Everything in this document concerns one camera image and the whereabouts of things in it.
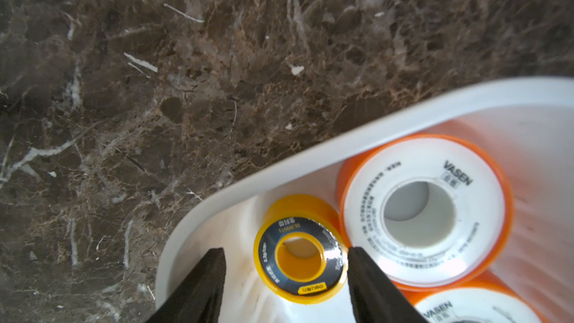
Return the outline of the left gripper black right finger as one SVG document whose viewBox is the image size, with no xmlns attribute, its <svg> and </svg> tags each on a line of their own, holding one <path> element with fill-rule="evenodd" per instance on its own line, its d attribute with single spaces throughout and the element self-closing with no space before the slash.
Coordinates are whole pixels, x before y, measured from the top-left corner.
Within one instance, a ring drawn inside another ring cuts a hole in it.
<svg viewBox="0 0 574 323">
<path fill-rule="evenodd" d="M 357 322 L 427 322 L 363 248 L 348 249 L 348 285 Z"/>
</svg>

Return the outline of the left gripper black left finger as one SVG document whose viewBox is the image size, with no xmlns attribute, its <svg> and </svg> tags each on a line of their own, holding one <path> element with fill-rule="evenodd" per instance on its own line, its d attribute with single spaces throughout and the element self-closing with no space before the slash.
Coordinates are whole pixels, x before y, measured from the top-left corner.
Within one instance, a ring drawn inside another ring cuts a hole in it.
<svg viewBox="0 0 574 323">
<path fill-rule="evenodd" d="M 216 323 L 221 312 L 226 278 L 223 248 L 212 248 L 179 284 L 148 323 Z"/>
</svg>

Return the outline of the yellow black label tape roll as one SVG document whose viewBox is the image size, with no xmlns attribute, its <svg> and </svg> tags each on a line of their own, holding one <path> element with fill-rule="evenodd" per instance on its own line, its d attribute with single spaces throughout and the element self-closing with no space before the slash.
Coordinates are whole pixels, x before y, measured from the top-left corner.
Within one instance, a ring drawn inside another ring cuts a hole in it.
<svg viewBox="0 0 574 323">
<path fill-rule="evenodd" d="M 262 282 L 281 298 L 296 304 L 327 301 L 343 288 L 348 272 L 338 213 L 307 194 L 279 199 L 257 233 L 254 263 Z"/>
</svg>

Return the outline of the orange white tape roll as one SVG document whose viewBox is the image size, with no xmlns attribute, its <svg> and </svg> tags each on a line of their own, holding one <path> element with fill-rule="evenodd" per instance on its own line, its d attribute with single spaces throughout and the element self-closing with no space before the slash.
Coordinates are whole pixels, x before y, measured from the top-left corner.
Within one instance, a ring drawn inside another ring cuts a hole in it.
<svg viewBox="0 0 574 323">
<path fill-rule="evenodd" d="M 411 292 L 455 287 L 485 272 L 514 219 L 500 165 L 449 135 L 412 135 L 347 159 L 336 197 L 345 242 Z"/>
<path fill-rule="evenodd" d="M 404 295 L 432 323 L 548 321 L 490 271 L 454 288 Z"/>
</svg>

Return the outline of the white plastic storage box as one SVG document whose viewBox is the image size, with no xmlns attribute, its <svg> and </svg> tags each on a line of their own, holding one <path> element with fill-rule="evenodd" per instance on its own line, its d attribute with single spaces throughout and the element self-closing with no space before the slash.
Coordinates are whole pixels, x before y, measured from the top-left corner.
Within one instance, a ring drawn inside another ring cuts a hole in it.
<svg viewBox="0 0 574 323">
<path fill-rule="evenodd" d="M 271 205 L 286 196 L 317 197 L 340 216 L 336 184 L 344 162 L 418 134 L 461 138 L 500 165 L 511 184 L 514 219 L 502 253 L 486 271 L 547 322 L 571 322 L 573 80 L 553 77 L 498 80 L 442 95 L 285 159 L 204 200 L 176 226 L 161 254 L 155 312 L 208 250 L 223 248 L 227 270 L 218 322 L 357 322 L 348 272 L 332 298 L 296 304 L 262 282 L 254 242 Z M 339 232 L 342 236 L 340 220 Z"/>
</svg>

